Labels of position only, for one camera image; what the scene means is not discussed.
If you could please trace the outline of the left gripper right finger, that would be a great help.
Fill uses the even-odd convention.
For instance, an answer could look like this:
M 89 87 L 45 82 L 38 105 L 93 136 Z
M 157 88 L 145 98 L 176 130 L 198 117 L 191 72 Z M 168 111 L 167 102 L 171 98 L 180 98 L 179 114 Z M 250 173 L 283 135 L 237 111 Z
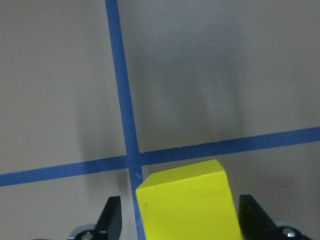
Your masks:
M 238 220 L 246 240 L 308 240 L 296 227 L 276 224 L 250 194 L 239 196 Z

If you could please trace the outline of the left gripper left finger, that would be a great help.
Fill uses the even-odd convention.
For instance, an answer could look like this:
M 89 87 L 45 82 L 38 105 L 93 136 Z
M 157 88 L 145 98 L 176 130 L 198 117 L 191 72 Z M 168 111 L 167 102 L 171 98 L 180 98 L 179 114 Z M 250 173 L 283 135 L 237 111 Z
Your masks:
M 94 240 L 119 240 L 122 231 L 121 197 L 108 198 L 94 228 Z

